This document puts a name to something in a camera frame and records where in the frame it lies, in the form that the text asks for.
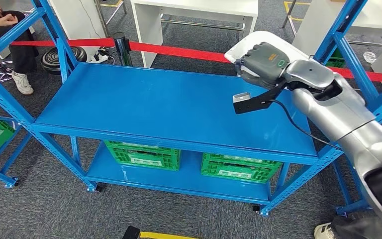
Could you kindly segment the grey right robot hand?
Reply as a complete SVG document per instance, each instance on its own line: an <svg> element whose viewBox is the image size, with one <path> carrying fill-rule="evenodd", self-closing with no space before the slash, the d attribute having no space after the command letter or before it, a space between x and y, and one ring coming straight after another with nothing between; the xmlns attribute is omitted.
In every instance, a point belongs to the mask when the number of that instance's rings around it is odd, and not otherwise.
<svg viewBox="0 0 382 239"><path fill-rule="evenodd" d="M267 42L254 45L234 62L237 73L244 81L265 89L276 87L289 63L290 59L284 52Z"/></svg>

